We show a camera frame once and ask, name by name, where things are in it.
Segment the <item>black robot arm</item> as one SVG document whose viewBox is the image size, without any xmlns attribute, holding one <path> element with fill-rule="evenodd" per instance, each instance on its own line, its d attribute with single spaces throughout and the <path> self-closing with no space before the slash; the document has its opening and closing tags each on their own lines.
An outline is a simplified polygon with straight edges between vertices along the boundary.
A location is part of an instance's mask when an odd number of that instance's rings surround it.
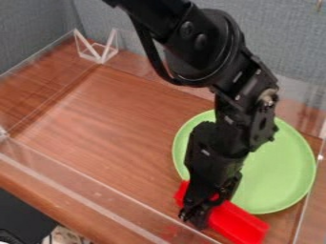
<svg viewBox="0 0 326 244">
<path fill-rule="evenodd" d="M 102 1 L 128 15 L 158 75 L 215 94 L 217 120 L 191 131 L 183 161 L 190 182 L 179 218 L 203 229 L 237 191 L 249 154 L 275 138 L 278 79 L 225 11 L 190 0 Z"/>
</svg>

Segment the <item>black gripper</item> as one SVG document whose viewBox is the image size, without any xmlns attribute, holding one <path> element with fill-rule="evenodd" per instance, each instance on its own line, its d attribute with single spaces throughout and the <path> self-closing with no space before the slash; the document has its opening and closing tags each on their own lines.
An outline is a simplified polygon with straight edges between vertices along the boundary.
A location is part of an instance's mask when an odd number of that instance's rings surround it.
<svg viewBox="0 0 326 244">
<path fill-rule="evenodd" d="M 204 121 L 191 131 L 184 156 L 190 183 L 178 217 L 199 230 L 207 228 L 212 207 L 235 194 L 246 156 L 241 132 L 231 126 Z"/>
</svg>

